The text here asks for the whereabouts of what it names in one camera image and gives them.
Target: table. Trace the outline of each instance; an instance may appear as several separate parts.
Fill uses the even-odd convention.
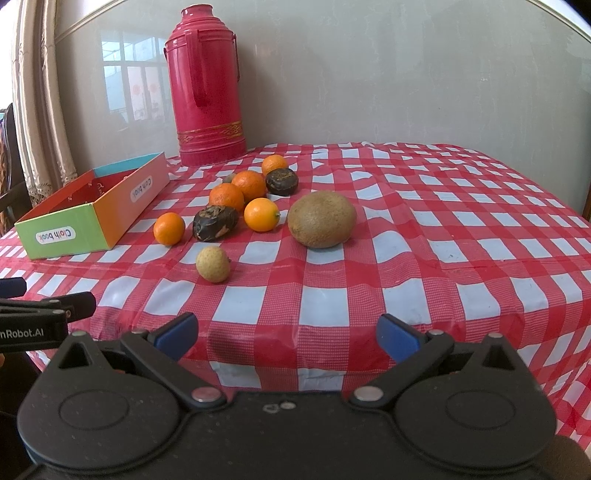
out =
[[[243,223],[222,241],[225,284],[197,274],[204,246],[190,235],[209,190],[234,171],[285,155],[300,177],[291,198],[270,196],[280,226]],[[542,384],[558,432],[591,443],[589,224],[531,180],[486,154],[453,145],[267,145],[223,165],[170,160],[168,187],[108,252],[30,261],[16,233],[0,242],[0,276],[24,276],[28,299],[90,290],[92,319],[72,324],[112,339],[191,311],[199,341],[181,361],[225,387],[350,391],[392,365],[375,341],[390,312],[421,331],[480,341],[501,332]],[[308,250],[282,226],[310,190],[342,193],[358,224],[344,245]],[[151,228],[167,211],[187,224],[166,248]],[[42,367],[51,352],[36,352]]]

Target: colorful box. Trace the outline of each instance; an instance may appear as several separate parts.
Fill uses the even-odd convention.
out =
[[[41,202],[15,227],[32,260],[109,250],[169,181],[164,153],[98,167]]]

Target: blue gripper pad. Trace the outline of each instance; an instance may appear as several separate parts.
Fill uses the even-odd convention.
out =
[[[178,362],[195,345],[198,334],[197,317],[192,313],[185,313],[153,331],[148,338],[153,339],[157,350]]]
[[[378,345],[398,364],[418,352],[426,342],[424,334],[389,314],[378,319],[375,330]]]
[[[0,299],[22,297],[25,293],[27,293],[27,282],[24,278],[3,278],[0,280]]]

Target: window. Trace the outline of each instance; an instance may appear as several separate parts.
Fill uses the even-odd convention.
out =
[[[171,103],[163,54],[166,40],[109,31],[102,32],[101,39],[112,116],[125,124],[168,119]]]

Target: orange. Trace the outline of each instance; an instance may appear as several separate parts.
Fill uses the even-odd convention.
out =
[[[154,224],[154,238],[161,245],[171,247],[183,238],[185,224],[183,218],[174,212],[168,212],[158,217]]]
[[[262,161],[262,174],[266,177],[269,175],[270,171],[276,170],[278,168],[287,168],[288,166],[287,160],[281,155],[269,155]]]
[[[209,193],[209,205],[225,205],[241,212],[244,209],[244,195],[236,185],[221,183]]]
[[[265,177],[260,173],[252,170],[245,170],[237,173],[232,179],[232,184],[242,190],[244,201],[246,203],[251,200],[264,197],[267,191],[265,185]]]
[[[279,208],[266,198],[254,199],[244,209],[244,221],[255,232],[268,232],[279,223]]]

